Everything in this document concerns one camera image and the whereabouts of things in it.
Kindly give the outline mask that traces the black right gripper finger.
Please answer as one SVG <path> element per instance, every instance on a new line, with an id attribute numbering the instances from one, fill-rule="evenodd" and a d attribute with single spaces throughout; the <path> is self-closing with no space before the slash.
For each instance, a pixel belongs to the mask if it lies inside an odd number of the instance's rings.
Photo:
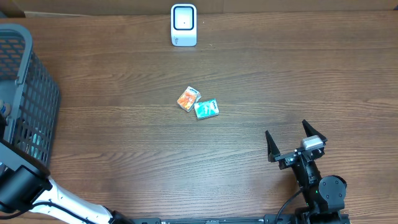
<path id="1" fill-rule="evenodd" d="M 324 143 L 327 142 L 327 138 L 323 134 L 318 132 L 315 128 L 313 128 L 307 120 L 304 119 L 302 121 L 302 124 L 308 138 L 312 136 L 318 136 Z"/>
<path id="2" fill-rule="evenodd" d="M 267 158 L 269 162 L 276 162 L 277 158 L 280 156 L 280 151 L 274 142 L 269 131 L 265 132 L 267 141 Z"/>

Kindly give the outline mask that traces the teal tissue pack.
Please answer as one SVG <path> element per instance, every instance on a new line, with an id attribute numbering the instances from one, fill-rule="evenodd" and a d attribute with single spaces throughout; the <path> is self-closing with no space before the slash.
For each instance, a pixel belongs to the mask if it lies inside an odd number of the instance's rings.
<path id="1" fill-rule="evenodd" d="M 194 110 L 197 119 L 205 119 L 218 116 L 220 113 L 217 100 L 215 98 L 208 101 L 195 103 Z"/>

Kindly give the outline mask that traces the orange tissue pack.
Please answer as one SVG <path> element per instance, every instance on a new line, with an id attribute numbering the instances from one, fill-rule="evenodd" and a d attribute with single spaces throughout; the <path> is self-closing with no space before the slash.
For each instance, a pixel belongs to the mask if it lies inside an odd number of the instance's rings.
<path id="1" fill-rule="evenodd" d="M 191 86 L 188 86 L 186 90 L 179 96 L 177 104 L 181 109 L 186 112 L 190 112 L 195 103 L 201 98 L 201 93 Z"/>

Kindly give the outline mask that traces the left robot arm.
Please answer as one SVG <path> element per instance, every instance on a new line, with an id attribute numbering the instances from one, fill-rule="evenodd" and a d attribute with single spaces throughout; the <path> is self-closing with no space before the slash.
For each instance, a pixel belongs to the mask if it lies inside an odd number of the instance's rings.
<path id="1" fill-rule="evenodd" d="M 26 212 L 41 213 L 66 223 L 132 223 L 117 211 L 87 202 L 59 186 L 37 159 L 1 140 L 2 220 Z"/>

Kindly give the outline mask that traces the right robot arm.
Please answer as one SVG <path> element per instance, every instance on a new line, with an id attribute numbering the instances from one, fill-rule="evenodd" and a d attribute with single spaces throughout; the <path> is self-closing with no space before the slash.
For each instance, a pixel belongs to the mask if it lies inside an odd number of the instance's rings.
<path id="1" fill-rule="evenodd" d="M 308 121 L 303 120 L 302 125 L 307 137 L 287 154 L 281 154 L 270 132 L 265 132 L 268 161 L 277 162 L 281 170 L 291 168 L 299 190 L 277 214 L 265 215 L 264 223 L 350 224 L 349 215 L 341 213 L 345 208 L 346 181 L 338 175 L 321 176 L 315 163 L 325 154 L 328 139 Z M 303 195 L 306 206 L 284 215 L 286 206 L 298 195 Z"/>

